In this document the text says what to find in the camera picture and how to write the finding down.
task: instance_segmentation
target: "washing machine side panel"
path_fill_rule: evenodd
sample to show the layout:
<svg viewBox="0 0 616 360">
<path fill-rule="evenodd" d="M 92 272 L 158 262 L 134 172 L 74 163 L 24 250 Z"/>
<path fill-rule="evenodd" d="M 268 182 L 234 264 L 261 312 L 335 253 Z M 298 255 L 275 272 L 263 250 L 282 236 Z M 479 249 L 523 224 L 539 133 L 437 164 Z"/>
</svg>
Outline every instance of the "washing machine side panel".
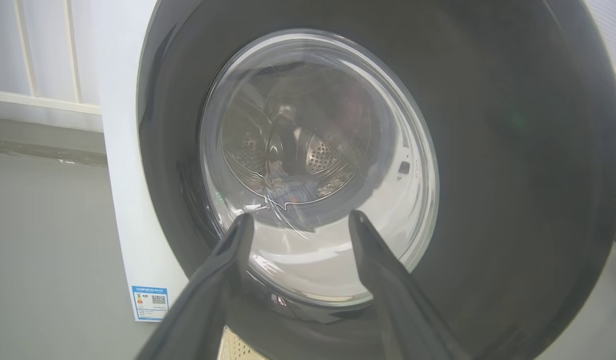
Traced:
<svg viewBox="0 0 616 360">
<path fill-rule="evenodd" d="M 139 150 L 137 75 L 157 0 L 103 0 L 92 5 L 108 171 L 123 266 L 132 287 L 165 288 L 172 305 L 188 282 L 151 202 Z"/>
</svg>

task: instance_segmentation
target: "qr code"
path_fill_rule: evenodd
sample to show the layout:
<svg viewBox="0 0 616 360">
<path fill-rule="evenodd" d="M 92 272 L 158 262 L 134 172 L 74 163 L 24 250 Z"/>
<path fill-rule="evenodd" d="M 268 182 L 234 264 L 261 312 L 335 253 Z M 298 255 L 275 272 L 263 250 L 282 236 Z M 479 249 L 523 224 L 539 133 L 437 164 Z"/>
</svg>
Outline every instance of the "qr code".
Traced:
<svg viewBox="0 0 616 360">
<path fill-rule="evenodd" d="M 153 304 L 164 304 L 166 305 L 166 296 L 153 295 L 152 296 Z"/>
</svg>

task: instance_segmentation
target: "blue and white sticker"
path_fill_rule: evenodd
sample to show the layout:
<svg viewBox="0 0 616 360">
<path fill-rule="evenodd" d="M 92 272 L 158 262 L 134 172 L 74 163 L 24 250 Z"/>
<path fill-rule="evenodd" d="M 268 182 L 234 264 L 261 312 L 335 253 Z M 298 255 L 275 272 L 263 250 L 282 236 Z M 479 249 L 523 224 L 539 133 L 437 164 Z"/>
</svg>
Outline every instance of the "blue and white sticker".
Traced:
<svg viewBox="0 0 616 360">
<path fill-rule="evenodd" d="M 137 320 L 161 321 L 168 313 L 168 290 L 164 287 L 133 286 Z"/>
</svg>

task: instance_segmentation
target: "washing machine door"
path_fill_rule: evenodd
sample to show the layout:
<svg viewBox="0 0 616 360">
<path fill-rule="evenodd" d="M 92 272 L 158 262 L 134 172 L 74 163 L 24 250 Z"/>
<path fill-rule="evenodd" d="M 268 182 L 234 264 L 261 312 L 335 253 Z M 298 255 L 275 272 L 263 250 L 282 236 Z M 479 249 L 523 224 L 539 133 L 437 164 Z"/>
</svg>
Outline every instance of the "washing machine door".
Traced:
<svg viewBox="0 0 616 360">
<path fill-rule="evenodd" d="M 580 2 L 170 0 L 138 81 L 150 196 L 187 275 L 243 212 L 228 326 L 270 359 L 378 359 L 363 210 L 474 358 L 533 358 L 616 225 L 616 88 Z"/>
</svg>

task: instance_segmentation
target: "gray floor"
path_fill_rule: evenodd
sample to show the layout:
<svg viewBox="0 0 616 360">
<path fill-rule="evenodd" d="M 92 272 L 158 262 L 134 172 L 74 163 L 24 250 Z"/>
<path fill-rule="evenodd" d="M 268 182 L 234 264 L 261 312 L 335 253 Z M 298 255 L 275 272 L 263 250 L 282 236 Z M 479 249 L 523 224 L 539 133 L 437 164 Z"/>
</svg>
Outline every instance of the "gray floor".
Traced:
<svg viewBox="0 0 616 360">
<path fill-rule="evenodd" d="M 106 168 L 0 154 L 0 360 L 130 359 L 155 329 L 128 300 Z M 616 244 L 541 360 L 616 360 Z"/>
</svg>

